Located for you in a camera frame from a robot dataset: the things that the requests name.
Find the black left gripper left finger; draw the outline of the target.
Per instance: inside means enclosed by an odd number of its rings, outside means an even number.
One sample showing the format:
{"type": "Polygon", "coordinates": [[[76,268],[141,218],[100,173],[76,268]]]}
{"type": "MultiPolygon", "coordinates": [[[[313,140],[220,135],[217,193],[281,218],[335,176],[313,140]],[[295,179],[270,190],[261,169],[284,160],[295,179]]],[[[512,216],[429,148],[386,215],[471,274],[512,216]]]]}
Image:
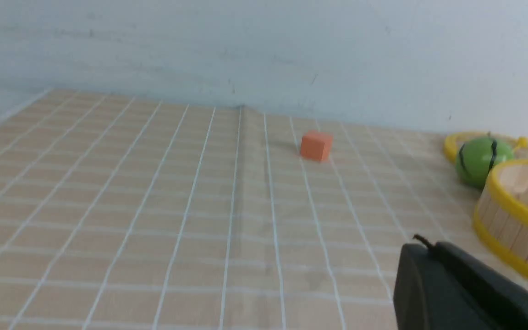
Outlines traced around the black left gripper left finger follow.
{"type": "Polygon", "coordinates": [[[501,330],[475,296],[477,280],[492,272],[450,242],[416,243],[400,250],[393,305],[399,330],[501,330]]]}

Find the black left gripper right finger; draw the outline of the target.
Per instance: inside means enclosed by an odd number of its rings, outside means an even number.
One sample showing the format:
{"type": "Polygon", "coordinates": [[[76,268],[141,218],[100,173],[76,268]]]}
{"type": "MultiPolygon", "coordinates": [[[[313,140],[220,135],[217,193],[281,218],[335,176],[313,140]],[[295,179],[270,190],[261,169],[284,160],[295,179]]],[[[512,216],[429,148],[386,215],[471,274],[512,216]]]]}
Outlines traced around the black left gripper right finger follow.
{"type": "Polygon", "coordinates": [[[434,258],[494,330],[528,330],[527,290],[449,242],[434,245],[434,258]]]}

